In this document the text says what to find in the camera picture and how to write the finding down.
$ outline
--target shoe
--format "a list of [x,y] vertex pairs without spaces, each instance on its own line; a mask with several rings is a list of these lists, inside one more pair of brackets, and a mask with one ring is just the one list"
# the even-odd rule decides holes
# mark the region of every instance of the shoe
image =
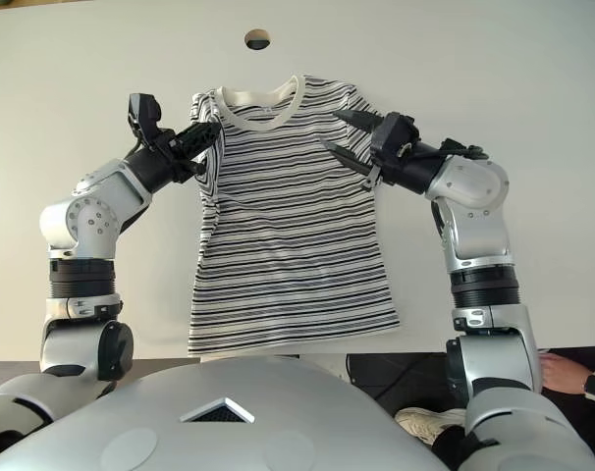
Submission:
[[465,409],[451,409],[446,412],[408,407],[399,410],[394,419],[410,435],[418,437],[427,445],[433,445],[435,439],[453,425],[463,425]]

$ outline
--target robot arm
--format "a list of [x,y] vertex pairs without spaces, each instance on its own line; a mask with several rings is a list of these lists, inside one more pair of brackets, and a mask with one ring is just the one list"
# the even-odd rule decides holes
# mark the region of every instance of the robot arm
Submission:
[[160,114],[152,95],[131,95],[135,148],[86,175],[71,197],[42,212],[51,296],[41,373],[0,387],[0,451],[111,391],[132,367],[132,332],[117,321],[123,307],[114,284],[117,239],[158,189],[205,171],[192,159],[220,131],[218,124],[203,123],[175,134],[157,127]]
[[455,299],[454,326],[466,333],[447,344],[453,392],[463,402],[497,386],[539,392],[537,349],[526,307],[519,303],[503,220],[506,172],[480,147],[446,139],[435,149],[421,142],[413,119],[399,113],[385,118],[349,110],[336,114],[372,132],[370,164],[324,142],[342,164],[367,176],[365,189],[382,179],[431,201]]
[[424,194],[442,240],[455,300],[449,340],[452,391],[467,404],[460,470],[595,469],[595,459],[542,388],[526,306],[520,303],[503,202],[506,172],[480,147],[446,139],[439,149],[419,139],[413,118],[344,110],[336,115],[372,132],[371,162],[323,144],[342,164]]

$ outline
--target shirt sleeve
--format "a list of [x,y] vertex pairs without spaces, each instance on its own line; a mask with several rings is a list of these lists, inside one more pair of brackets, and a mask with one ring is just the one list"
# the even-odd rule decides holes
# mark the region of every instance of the shirt sleeve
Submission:
[[[359,93],[354,85],[351,85],[348,94],[348,104],[346,106],[349,110],[368,111],[380,113],[370,103],[368,103]],[[371,134],[362,131],[354,126],[348,125],[348,148],[351,150],[356,158],[363,163],[369,163],[369,145],[371,142]]]
[[[213,112],[210,96],[207,93],[197,93],[192,97],[190,106],[191,123],[219,123],[219,115]],[[223,128],[215,143],[196,157],[196,161],[206,164],[206,172],[203,175],[196,175],[201,195],[212,201],[217,201],[217,179],[223,153]]]

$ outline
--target round hole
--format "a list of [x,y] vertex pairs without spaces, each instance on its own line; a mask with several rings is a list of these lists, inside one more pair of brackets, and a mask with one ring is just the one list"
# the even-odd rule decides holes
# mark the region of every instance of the round hole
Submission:
[[269,33],[264,29],[253,29],[245,35],[245,46],[253,51],[260,51],[270,43]]

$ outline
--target t-shirt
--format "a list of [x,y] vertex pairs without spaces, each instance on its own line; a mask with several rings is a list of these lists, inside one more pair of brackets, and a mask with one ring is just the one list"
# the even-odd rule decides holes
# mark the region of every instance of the t-shirt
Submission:
[[203,205],[189,356],[375,334],[396,328],[373,192],[328,139],[369,159],[369,134],[331,113],[371,110],[356,87],[297,77],[275,106],[228,107],[222,88],[192,99],[221,136],[202,154]]

